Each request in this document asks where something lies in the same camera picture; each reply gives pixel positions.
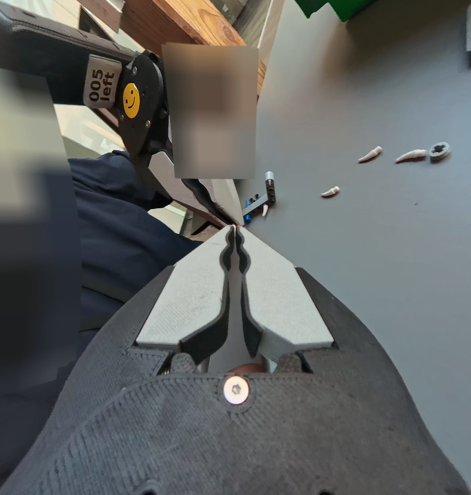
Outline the person's left forearm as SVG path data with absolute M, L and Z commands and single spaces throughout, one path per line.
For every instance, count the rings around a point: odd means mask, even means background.
M 131 221 L 172 203 L 172 199 L 140 179 L 126 152 L 69 158 L 68 163 L 82 220 Z

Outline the grey bent lego beam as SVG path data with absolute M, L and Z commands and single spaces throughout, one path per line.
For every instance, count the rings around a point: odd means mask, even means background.
M 260 196 L 256 194 L 248 200 L 245 200 L 242 207 L 244 226 L 249 225 L 256 216 L 262 216 L 262 209 L 265 203 L 269 205 L 269 208 L 276 203 L 275 176 L 272 171 L 267 171 L 265 173 L 265 188 L 266 192 L 264 195 Z

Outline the person's torso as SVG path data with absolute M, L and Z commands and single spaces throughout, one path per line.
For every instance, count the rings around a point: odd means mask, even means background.
M 149 214 L 166 201 L 77 197 L 84 282 L 78 353 L 104 323 L 165 268 L 201 245 Z

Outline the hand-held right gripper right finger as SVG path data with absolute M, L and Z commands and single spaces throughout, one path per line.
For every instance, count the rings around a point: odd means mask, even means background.
M 334 342 L 297 268 L 244 227 L 236 230 L 244 342 L 251 357 L 273 362 Z

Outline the wooden post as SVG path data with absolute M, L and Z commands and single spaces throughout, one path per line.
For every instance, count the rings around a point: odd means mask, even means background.
M 125 1 L 120 28 L 159 56 L 166 43 L 246 45 L 211 1 Z

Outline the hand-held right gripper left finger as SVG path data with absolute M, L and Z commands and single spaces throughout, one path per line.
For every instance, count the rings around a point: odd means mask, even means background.
M 235 226 L 226 226 L 174 265 L 135 340 L 139 347 L 210 358 L 228 334 L 228 272 Z

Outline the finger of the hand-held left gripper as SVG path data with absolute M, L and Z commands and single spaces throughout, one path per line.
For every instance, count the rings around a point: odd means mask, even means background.
M 209 181 L 209 194 L 218 213 L 230 224 L 243 226 L 242 206 L 232 179 L 213 179 Z
M 218 213 L 209 194 L 212 179 L 180 179 L 175 177 L 174 164 L 165 152 L 154 154 L 148 165 L 154 188 L 174 202 L 217 227 L 230 224 Z

